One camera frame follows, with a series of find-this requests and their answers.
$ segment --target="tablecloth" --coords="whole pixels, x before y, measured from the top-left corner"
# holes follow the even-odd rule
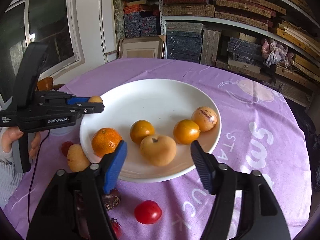
[[[216,103],[222,132],[213,154],[235,171],[257,169],[272,188],[289,226],[291,237],[305,223],[311,202],[311,175],[303,132],[283,96],[259,83],[225,70],[177,60],[123,58],[102,65],[63,87],[77,96],[102,95],[121,84],[149,78],[189,83]],[[79,143],[79,126],[64,136],[50,135],[41,148],[31,190],[30,214],[58,169],[70,171],[59,147],[64,141]],[[4,213],[25,238],[28,230],[27,196],[33,168],[26,173]],[[159,183],[139,184],[118,180],[121,203],[109,211],[122,225],[120,240],[197,240],[209,217],[214,198],[203,189],[196,170]],[[236,233],[240,195],[229,237]],[[133,215],[137,204],[156,201],[163,211],[154,225],[142,225]]]

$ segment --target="person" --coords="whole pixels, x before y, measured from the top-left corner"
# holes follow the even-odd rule
[[[23,132],[18,127],[0,128],[0,207],[4,209],[10,196],[18,187],[23,173],[17,173],[11,145],[21,138]],[[29,156],[34,159],[40,147],[41,134],[37,132],[29,147]]]

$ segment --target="plate rim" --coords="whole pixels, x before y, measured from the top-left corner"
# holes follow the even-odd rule
[[[221,115],[220,115],[220,111],[217,107],[217,105],[215,104],[215,102],[212,100],[211,97],[209,97],[205,92],[203,92],[201,89],[193,86],[193,85],[190,85],[188,83],[185,83],[185,82],[182,82],[182,81],[179,81],[179,80],[175,80],[175,79],[166,79],[166,78],[147,78],[147,79],[139,79],[139,80],[135,80],[135,81],[131,81],[131,82],[127,82],[127,83],[124,83],[124,84],[121,84],[119,86],[116,86],[108,91],[106,91],[105,93],[103,93],[102,95],[100,96],[103,96],[104,94],[112,91],[113,89],[117,89],[118,87],[120,86],[123,86],[123,85],[127,85],[127,84],[130,84],[130,83],[135,83],[135,82],[141,82],[141,81],[146,81],[146,80],[165,80],[165,81],[170,81],[170,82],[177,82],[177,83],[182,83],[184,85],[188,85],[190,87],[193,87],[194,89],[197,89],[199,90],[201,93],[203,93],[204,95],[206,95],[211,101],[212,103],[215,105],[216,109],[217,109],[217,115],[218,115],[218,119],[219,119],[219,122],[220,122],[220,127],[219,127],[219,131],[218,131],[218,136],[217,136],[217,140],[215,141],[215,143],[213,144],[213,146],[210,148],[210,150],[208,151],[209,154],[211,154],[214,149],[216,148],[219,140],[220,140],[220,135],[221,135],[221,130],[222,130],[222,121],[221,121]],[[81,124],[80,124],[80,129],[79,129],[79,138],[80,138],[80,145],[82,147],[82,138],[80,136],[81,134],[81,130],[82,130],[82,124],[84,122],[84,119],[85,119],[86,116],[83,117],[83,119],[81,120]],[[167,181],[167,180],[170,180],[170,179],[175,179],[177,177],[180,177],[184,174],[187,174],[188,172],[192,171],[195,169],[195,165],[193,164],[192,166],[182,170],[182,171],[179,171],[173,175],[168,175],[168,176],[163,176],[163,177],[158,177],[158,178],[150,178],[150,179],[139,179],[139,178],[131,178],[131,177],[126,177],[126,176],[122,176],[119,174],[118,176],[118,179],[120,180],[123,180],[123,181],[127,181],[127,182],[134,182],[134,183],[155,183],[155,182],[162,182],[162,181]]]

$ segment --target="framed picture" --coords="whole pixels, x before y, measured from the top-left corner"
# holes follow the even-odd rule
[[[164,58],[165,36],[138,37],[120,40],[119,58]]]

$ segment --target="red tomato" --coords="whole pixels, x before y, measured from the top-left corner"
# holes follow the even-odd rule
[[[116,237],[119,238],[122,235],[121,225],[114,218],[111,218],[110,220],[111,220],[112,229],[115,232]]]
[[[70,146],[73,144],[74,144],[73,142],[67,141],[61,145],[61,152],[65,157],[68,156],[68,150],[69,150]]]
[[[136,220],[145,225],[156,223],[160,219],[161,215],[161,208],[152,200],[143,201],[134,209],[134,216],[136,217]]]

